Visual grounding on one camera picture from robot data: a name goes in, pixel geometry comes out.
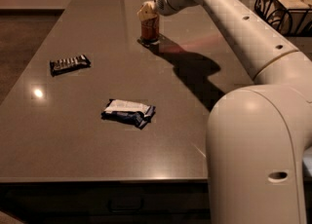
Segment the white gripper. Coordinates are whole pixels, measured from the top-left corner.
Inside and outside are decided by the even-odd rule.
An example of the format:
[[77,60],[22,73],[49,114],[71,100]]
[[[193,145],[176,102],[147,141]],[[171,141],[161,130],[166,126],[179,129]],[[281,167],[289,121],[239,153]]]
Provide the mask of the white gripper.
[[154,0],[146,1],[136,13],[140,21],[154,19],[158,16],[171,16],[181,10],[194,7],[196,3],[193,0]]

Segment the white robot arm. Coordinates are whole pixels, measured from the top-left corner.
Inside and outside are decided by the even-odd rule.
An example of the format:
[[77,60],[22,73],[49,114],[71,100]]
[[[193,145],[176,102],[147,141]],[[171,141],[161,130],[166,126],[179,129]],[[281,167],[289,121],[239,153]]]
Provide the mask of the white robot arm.
[[312,144],[312,62],[239,0],[154,0],[170,16],[200,5],[253,83],[207,125],[212,224],[308,224],[303,154]]

